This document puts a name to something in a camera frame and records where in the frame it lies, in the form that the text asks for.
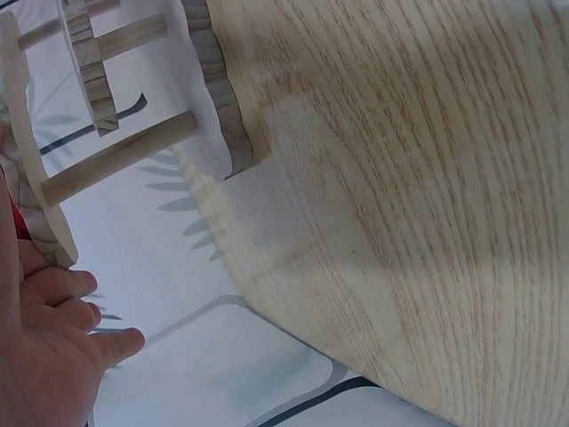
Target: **dark line pattern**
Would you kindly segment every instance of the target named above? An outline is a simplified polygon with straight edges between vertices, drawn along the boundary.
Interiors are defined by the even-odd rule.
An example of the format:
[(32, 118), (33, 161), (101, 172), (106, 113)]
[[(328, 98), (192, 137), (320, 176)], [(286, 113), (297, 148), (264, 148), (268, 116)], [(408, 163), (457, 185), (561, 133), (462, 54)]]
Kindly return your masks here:
[(8, 7), (8, 6), (10, 6), (10, 5), (16, 3), (17, 1), (18, 1), (18, 0), (9, 0), (8, 2), (2, 4), (2, 5), (0, 6), (0, 11), (2, 11), (2, 10), (5, 9), (6, 7)]
[(335, 360), (330, 359), (330, 361), (332, 362), (332, 372), (330, 373), (328, 379), (322, 385), (316, 387), (311, 391), (307, 391), (306, 393), (303, 393), (300, 396), (295, 397), (294, 399), (287, 400), (285, 403), (282, 403), (277, 407), (273, 407), (265, 414), (258, 416), (257, 418), (252, 420), (245, 427), (259, 427), (260, 425), (263, 425), (269, 420), (272, 420), (276, 416), (284, 414), (286, 411), (292, 410), (295, 407), (310, 401), (311, 399), (321, 396), (323, 393), (326, 393), (332, 387), (337, 385), (346, 376), (346, 374), (348, 373), (348, 369), (342, 364), (336, 362)]
[[(125, 111), (121, 111), (116, 116), (118, 117), (119, 120), (126, 118), (126, 117), (129, 117), (129, 116), (132, 116), (132, 115), (142, 111), (147, 105), (148, 105), (148, 101), (147, 101), (146, 97), (144, 96), (144, 93), (141, 93), (139, 99), (136, 101), (136, 103), (132, 107), (130, 107), (129, 109), (126, 109)], [(91, 133), (91, 132), (95, 132), (95, 126), (94, 125), (86, 126), (83, 129), (79, 129), (78, 131), (75, 131), (75, 132), (69, 134), (68, 136), (64, 136), (63, 138), (60, 138), (60, 139), (52, 142), (51, 144), (48, 144), (45, 147), (42, 147), (39, 150), (39, 154), (41, 154), (42, 156), (45, 156), (46, 154), (49, 154), (52, 151), (54, 151), (60, 147), (63, 147), (64, 145), (67, 145), (70, 142), (77, 140), (77, 139), (81, 138), (82, 136), (85, 136), (86, 134)]]
[(321, 403), (324, 403), (327, 400), (330, 400), (331, 398), (334, 398), (345, 391), (359, 389), (362, 387), (374, 387), (378, 389), (381, 388), (379, 385), (372, 383), (371, 381), (365, 379), (363, 376), (351, 378), (332, 387), (329, 391), (322, 393), (320, 396), (302, 402), (296, 407), (292, 407), (291, 409), (284, 411), (282, 414), (274, 416), (265, 423), (260, 424), (258, 427), (275, 427), (276, 425), (284, 423), (286, 420), (289, 420), (294, 416), (311, 409), (312, 407), (320, 405)]

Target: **hand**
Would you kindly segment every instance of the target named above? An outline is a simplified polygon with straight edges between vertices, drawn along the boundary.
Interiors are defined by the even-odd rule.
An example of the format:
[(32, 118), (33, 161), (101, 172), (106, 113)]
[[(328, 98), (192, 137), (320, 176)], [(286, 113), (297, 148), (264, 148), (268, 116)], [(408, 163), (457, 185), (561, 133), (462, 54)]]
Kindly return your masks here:
[(80, 298), (96, 287), (16, 240), (0, 173), (0, 425), (83, 427), (105, 370), (144, 346), (136, 329), (88, 335), (100, 311)]

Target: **red object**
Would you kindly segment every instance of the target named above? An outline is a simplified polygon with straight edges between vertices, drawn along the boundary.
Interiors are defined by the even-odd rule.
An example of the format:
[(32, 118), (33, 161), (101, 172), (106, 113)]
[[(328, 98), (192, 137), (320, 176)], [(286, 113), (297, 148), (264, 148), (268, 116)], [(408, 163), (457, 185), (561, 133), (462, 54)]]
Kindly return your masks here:
[(12, 195), (10, 195), (10, 204), (12, 205), (12, 217), (14, 219), (14, 226), (16, 227), (16, 235), (18, 236), (18, 239), (31, 240), (32, 238), (29, 235), (28, 227), (26, 227), (26, 222), (24, 221), (24, 217), (21, 216), (18, 207), (16, 206), (16, 204), (12, 199)]

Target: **wooden plank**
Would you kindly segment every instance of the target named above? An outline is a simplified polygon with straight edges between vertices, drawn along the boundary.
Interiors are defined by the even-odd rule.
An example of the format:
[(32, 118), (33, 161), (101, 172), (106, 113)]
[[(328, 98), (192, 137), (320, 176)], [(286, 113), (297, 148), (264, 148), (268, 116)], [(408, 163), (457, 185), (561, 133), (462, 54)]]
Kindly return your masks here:
[(63, 35), (69, 46), (79, 84), (93, 124), (99, 136), (104, 136), (118, 129), (118, 118), (89, 12), (84, 0), (59, 1)]
[(220, 45), (213, 34), (212, 22), (206, 0), (181, 0), (191, 42), (196, 49), (205, 87), (212, 96), (221, 133), (231, 155), (230, 176), (241, 173), (252, 165), (249, 136), (243, 128), (241, 111), (227, 71)]
[(97, 37), (100, 56), (103, 60), (109, 60), (135, 47), (165, 37), (166, 30), (166, 22), (162, 14), (133, 22)]
[[(91, 0), (85, 3), (87, 6), (87, 11), (91, 14), (91, 16), (108, 12), (120, 6), (119, 0)], [(59, 18), (48, 20), (37, 28), (34, 28), (26, 34), (20, 36), (18, 39), (18, 44), (20, 45), (20, 49), (25, 51), (26, 49), (29, 49), (30, 47), (43, 42), (47, 38), (59, 34), (60, 31), (61, 21)]]
[(3, 126), (0, 165), (14, 202), (20, 209), (30, 236), (45, 259), (52, 265), (70, 267), (77, 261), (77, 248), (65, 215), (59, 206), (50, 207), (41, 191), (47, 179), (39, 155), (28, 113), (26, 87), (29, 82), (28, 61), (18, 43), (20, 29), (11, 12), (0, 14), (0, 55), (3, 86), (10, 126)]
[(258, 164), (186, 173), (245, 299), (457, 424), (568, 425), (566, 8), (208, 4)]
[(191, 111), (119, 141), (42, 182), (45, 200), (57, 205), (158, 151), (182, 142), (197, 129)]

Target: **wooden dowel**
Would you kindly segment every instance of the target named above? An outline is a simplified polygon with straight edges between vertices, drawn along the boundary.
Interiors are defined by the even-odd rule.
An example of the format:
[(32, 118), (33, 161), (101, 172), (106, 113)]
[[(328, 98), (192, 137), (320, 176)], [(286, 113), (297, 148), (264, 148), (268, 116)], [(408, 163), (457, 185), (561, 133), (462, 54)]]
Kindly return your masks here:
[[(91, 0), (86, 2), (87, 10), (92, 16), (100, 15), (120, 7), (120, 0)], [(28, 33), (18, 38), (18, 45), (22, 51), (43, 42), (51, 36), (55, 36), (61, 31), (61, 22), (59, 18), (48, 20), (45, 24), (32, 29)]]
[(136, 133), (42, 182), (48, 205), (57, 205), (126, 167), (188, 138), (197, 129), (191, 111)]
[(135, 47), (165, 37), (166, 33), (164, 16), (162, 14), (150, 16), (97, 37), (100, 56), (103, 60), (114, 58)]

